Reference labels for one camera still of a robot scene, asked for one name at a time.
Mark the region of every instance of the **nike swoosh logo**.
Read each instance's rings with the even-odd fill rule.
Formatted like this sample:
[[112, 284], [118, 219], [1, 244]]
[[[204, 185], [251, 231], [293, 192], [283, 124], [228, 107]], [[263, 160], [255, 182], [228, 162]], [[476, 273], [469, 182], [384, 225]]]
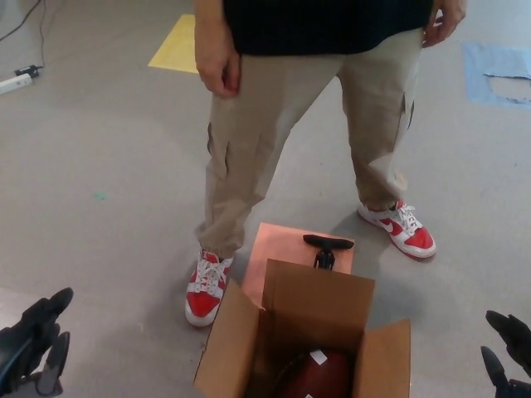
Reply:
[[392, 234], [392, 232], [395, 230], [395, 228], [392, 226], [392, 224], [385, 224], [383, 222], [380, 221], [380, 225], [382, 226], [382, 228], [389, 232], [390, 234]]

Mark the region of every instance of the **cardboard box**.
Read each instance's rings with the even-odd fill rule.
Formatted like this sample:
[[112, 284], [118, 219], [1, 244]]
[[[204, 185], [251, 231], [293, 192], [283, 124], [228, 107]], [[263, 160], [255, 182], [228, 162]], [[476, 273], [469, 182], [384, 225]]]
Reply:
[[267, 397], [280, 370], [301, 352], [355, 354], [353, 398], [407, 398], [408, 320], [365, 330], [374, 281], [269, 260], [262, 305], [230, 282], [194, 385], [206, 398]]

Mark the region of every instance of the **cable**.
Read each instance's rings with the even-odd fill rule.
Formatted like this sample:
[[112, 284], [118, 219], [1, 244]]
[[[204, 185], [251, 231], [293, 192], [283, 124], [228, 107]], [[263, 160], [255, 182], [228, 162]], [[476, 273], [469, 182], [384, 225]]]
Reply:
[[4, 41], [6, 40], [8, 37], [10, 37], [13, 33], [15, 33], [16, 31], [18, 31], [18, 29], [20, 29], [27, 21], [27, 19], [30, 17], [30, 15], [32, 14], [32, 12], [35, 11], [35, 9], [37, 8], [37, 6], [39, 4], [41, 4], [42, 0], [37, 0], [37, 2], [35, 3], [35, 5], [30, 9], [30, 11], [27, 12], [26, 16], [24, 17], [24, 19], [22, 19], [22, 22], [20, 22], [20, 25], [18, 25], [16, 28], [14, 28], [12, 31], [10, 31], [8, 34], [0, 37], [0, 41]]
[[24, 19], [22, 19], [22, 22], [20, 22], [20, 24], [17, 27], [15, 27], [13, 30], [11, 30], [9, 33], [7, 33], [4, 36], [0, 37], [0, 42], [2, 42], [4, 40], [6, 40], [8, 37], [10, 37], [13, 33], [17, 32], [21, 27], [24, 26], [24, 24], [26, 23], [27, 19], [31, 16], [31, 14], [35, 11], [35, 9], [41, 3], [42, 3], [42, 6], [43, 6], [43, 9], [42, 9], [42, 15], [41, 15], [41, 24], [39, 25], [39, 34], [41, 35], [41, 60], [42, 60], [42, 65], [38, 66], [37, 69], [43, 69], [46, 66], [46, 59], [44, 57], [44, 41], [45, 40], [44, 40], [44, 32], [43, 32], [44, 21], [45, 21], [45, 18], [46, 18], [46, 11], [47, 11], [46, 0], [37, 0], [35, 2], [35, 4], [33, 5], [33, 7], [30, 8], [30, 11], [28, 11], [26, 13], [26, 16], [24, 17]]
[[39, 33], [41, 34], [41, 60], [42, 65], [41, 68], [44, 68], [46, 66], [46, 59], [44, 57], [44, 20], [46, 18], [46, 0], [42, 0], [42, 15], [41, 15], [41, 24], [39, 25]]

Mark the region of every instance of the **man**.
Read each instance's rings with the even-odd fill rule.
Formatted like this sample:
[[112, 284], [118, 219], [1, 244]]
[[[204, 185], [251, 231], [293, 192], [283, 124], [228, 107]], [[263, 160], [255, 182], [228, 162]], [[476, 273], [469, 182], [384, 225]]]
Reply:
[[213, 322], [246, 218], [264, 199], [290, 130], [335, 76], [359, 215], [405, 254], [435, 254], [429, 232], [402, 200], [405, 181], [392, 155], [412, 119], [421, 49], [455, 30], [465, 3], [195, 0], [197, 69], [213, 99], [206, 219], [197, 228], [202, 249], [185, 308], [193, 326]]

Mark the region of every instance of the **khaki pants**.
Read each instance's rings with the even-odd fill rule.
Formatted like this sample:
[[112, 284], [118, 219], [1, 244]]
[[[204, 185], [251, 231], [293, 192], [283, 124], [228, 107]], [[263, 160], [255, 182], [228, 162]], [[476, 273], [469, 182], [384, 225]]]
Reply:
[[243, 56], [240, 94], [212, 102], [201, 247], [222, 258], [241, 248], [246, 218], [266, 196], [291, 129], [335, 76], [360, 201], [385, 209], [399, 200], [406, 182], [392, 155], [411, 122], [421, 48], [415, 30], [352, 56]]

